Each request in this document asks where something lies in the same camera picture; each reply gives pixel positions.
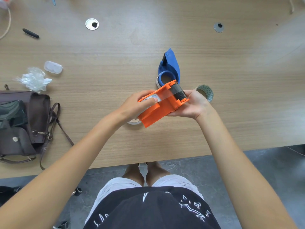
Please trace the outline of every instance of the hand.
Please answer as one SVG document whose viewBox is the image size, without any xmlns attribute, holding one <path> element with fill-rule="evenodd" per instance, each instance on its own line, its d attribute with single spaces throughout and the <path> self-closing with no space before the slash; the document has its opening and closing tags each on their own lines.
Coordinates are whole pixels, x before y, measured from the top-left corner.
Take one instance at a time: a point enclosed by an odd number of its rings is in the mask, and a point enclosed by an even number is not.
<svg viewBox="0 0 305 229">
<path fill-rule="evenodd" d="M 208 100 L 196 90 L 184 90 L 184 92 L 190 100 L 168 116 L 189 117 L 196 120 L 199 115 L 205 114 L 208 108 L 212 107 Z"/>
<path fill-rule="evenodd" d="M 131 121 L 138 117 L 143 111 L 158 102 L 157 98 L 150 98 L 138 102 L 142 97 L 154 92 L 155 90 L 146 90 L 132 94 L 125 100 L 118 111 L 123 115 L 124 122 Z"/>
</svg>

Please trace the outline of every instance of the orange tape dispenser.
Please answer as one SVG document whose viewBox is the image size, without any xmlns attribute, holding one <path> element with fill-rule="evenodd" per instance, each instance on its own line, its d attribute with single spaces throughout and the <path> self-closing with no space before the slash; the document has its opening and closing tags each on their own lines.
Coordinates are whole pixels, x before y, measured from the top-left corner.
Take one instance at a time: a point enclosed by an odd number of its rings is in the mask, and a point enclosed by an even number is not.
<svg viewBox="0 0 305 229">
<path fill-rule="evenodd" d="M 158 90 L 143 97 L 138 102 L 153 97 L 157 98 L 158 102 L 143 111 L 138 116 L 138 119 L 142 121 L 146 128 L 167 114 L 176 111 L 182 104 L 189 101 L 188 97 L 176 80 L 168 82 Z"/>
</svg>

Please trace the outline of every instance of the black shirt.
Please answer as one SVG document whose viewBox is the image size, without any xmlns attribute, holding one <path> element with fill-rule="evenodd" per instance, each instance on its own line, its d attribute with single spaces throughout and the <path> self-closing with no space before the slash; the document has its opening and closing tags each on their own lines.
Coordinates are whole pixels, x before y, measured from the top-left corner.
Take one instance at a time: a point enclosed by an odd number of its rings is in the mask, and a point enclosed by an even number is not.
<svg viewBox="0 0 305 229">
<path fill-rule="evenodd" d="M 183 187 L 135 187 L 111 192 L 84 229 L 220 229 L 209 205 Z"/>
</svg>

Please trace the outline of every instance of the patterned tape roll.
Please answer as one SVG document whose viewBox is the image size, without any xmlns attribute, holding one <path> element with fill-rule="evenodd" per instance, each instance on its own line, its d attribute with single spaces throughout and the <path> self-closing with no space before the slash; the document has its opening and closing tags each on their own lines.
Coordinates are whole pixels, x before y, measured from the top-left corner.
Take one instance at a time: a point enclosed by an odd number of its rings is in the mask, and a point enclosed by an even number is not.
<svg viewBox="0 0 305 229">
<path fill-rule="evenodd" d="M 140 123 L 142 123 L 142 121 L 140 121 L 138 118 L 137 119 L 132 119 L 131 121 L 127 122 L 130 125 L 138 125 Z"/>
<path fill-rule="evenodd" d="M 202 95 L 205 94 L 204 96 L 207 98 L 207 100 L 209 102 L 211 102 L 213 97 L 214 97 L 214 92 L 212 91 L 212 89 L 208 85 L 199 85 L 196 88 L 196 91 L 198 91 Z"/>
</svg>

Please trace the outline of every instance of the blue tape dispenser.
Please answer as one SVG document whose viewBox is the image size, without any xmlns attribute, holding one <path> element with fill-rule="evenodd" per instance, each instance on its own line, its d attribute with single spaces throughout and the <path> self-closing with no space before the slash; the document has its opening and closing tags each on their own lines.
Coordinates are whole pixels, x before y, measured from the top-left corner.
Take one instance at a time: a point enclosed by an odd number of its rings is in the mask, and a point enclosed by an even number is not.
<svg viewBox="0 0 305 229">
<path fill-rule="evenodd" d="M 158 68 L 156 84 L 161 88 L 164 84 L 176 80 L 180 84 L 180 68 L 172 49 L 164 53 Z"/>
</svg>

